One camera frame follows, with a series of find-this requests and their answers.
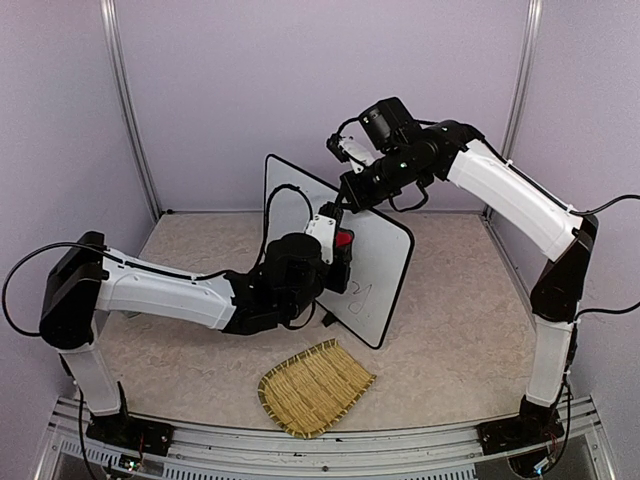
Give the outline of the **red bone-shaped eraser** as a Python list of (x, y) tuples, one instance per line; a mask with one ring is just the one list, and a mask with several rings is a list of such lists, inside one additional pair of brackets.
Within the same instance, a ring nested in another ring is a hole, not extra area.
[(335, 248), (341, 251), (346, 251), (351, 248), (354, 241), (355, 234), (350, 230), (339, 229), (336, 236), (334, 245)]

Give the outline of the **white whiteboard black frame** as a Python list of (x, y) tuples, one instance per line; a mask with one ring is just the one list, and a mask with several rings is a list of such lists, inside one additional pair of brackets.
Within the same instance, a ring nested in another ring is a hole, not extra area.
[[(269, 154), (264, 166), (264, 196), (282, 184), (296, 186), (301, 192), (284, 190), (274, 197), (270, 241), (303, 230), (309, 219), (308, 208), (317, 212), (338, 195), (335, 186)], [(341, 227), (355, 234), (347, 289), (342, 294), (326, 289), (317, 303), (368, 347), (379, 349), (401, 293), (415, 239), (408, 227), (377, 210), (357, 214), (346, 211)]]

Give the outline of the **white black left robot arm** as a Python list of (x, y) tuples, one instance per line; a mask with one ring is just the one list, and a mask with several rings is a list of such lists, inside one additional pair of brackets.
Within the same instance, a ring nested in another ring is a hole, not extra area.
[(246, 273), (230, 269), (196, 274), (142, 261), (109, 248), (97, 231), (76, 242), (40, 247), (12, 267), (1, 293), (18, 269), (49, 250), (65, 255), (50, 270), (39, 326), (10, 327), (40, 338), (60, 355), (90, 413), (121, 445), (140, 434), (127, 412), (123, 387), (114, 380), (98, 346), (95, 317), (103, 312), (135, 312), (174, 318), (226, 334), (250, 336), (282, 326), (294, 329), (305, 310), (314, 310), (326, 290), (346, 291), (355, 234), (342, 226), (342, 200), (311, 210), (306, 227), (276, 240), (263, 238)]

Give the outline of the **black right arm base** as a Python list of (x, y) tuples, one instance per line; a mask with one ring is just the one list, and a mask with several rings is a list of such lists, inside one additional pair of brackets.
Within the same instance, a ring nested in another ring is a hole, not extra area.
[(517, 415), (482, 422), (476, 430), (484, 455), (541, 444), (565, 434), (556, 403), (542, 407), (525, 397)]

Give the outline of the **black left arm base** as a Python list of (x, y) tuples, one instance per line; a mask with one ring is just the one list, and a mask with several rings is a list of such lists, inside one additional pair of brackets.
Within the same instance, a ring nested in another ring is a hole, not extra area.
[(131, 416), (124, 389), (117, 382), (120, 410), (113, 415), (90, 414), (86, 435), (102, 443), (135, 450), (140, 456), (152, 454), (166, 457), (173, 440), (174, 427), (168, 423)]

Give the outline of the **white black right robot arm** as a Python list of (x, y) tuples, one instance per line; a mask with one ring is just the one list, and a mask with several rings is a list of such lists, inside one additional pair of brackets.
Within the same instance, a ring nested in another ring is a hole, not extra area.
[(358, 124), (372, 151), (339, 127), (326, 141), (349, 164), (340, 193), (352, 212), (392, 203), (404, 187), (420, 192), (449, 182), (475, 196), (537, 247), (546, 263), (529, 293), (535, 322), (532, 373), (511, 426), (523, 444), (535, 442), (551, 424), (577, 342), (577, 314), (598, 220), (578, 213), (504, 158), (476, 127), (456, 120), (414, 118), (397, 97), (383, 99), (344, 121)]

